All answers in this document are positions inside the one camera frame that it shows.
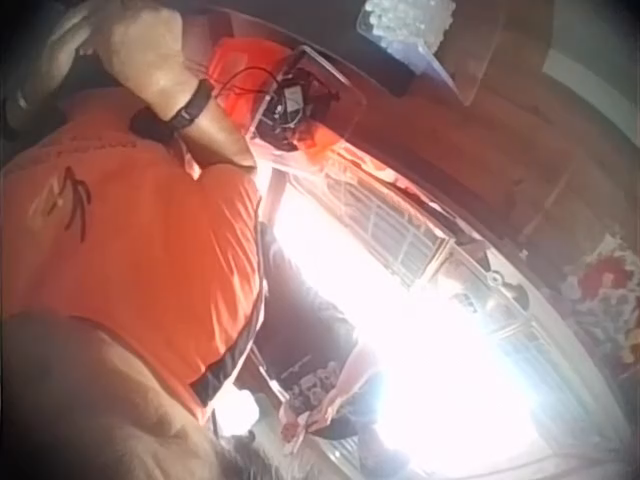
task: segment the person in black shirt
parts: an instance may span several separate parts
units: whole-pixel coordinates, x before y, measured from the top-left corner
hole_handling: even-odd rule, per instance
[[[307,431],[313,435],[358,435],[378,417],[384,378],[375,352],[357,338],[344,313],[304,280],[266,224],[261,245],[267,295],[255,347],[288,397],[281,420],[286,425],[311,412]]]

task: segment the white object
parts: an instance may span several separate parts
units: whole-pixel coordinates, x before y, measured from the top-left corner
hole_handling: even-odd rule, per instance
[[[368,0],[372,33],[381,43],[402,42],[431,53],[440,46],[453,21],[452,0]]]
[[[225,385],[214,401],[216,420],[223,437],[244,435],[260,418],[260,410],[253,395]]]

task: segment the bright sunlight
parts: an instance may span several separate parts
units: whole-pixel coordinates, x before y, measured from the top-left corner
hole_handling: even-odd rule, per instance
[[[339,305],[383,358],[378,429],[416,466],[484,471],[536,438],[531,400],[457,305],[401,286],[321,206],[288,188],[276,234],[307,280]]]

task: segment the wall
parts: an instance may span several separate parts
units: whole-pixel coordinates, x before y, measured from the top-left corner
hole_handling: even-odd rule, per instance
[[[640,145],[639,33],[603,0],[556,0],[543,71],[589,102]]]
[[[364,82],[368,110],[349,140],[513,250],[545,283],[605,233],[638,238],[637,146],[543,72],[554,2],[511,0],[468,107],[417,81],[404,98]]]

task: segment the red flower pattern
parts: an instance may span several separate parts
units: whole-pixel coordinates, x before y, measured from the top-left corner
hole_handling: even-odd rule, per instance
[[[604,288],[626,288],[632,278],[633,272],[625,268],[624,259],[608,256],[588,266],[578,278],[578,286],[583,300],[594,300]]]

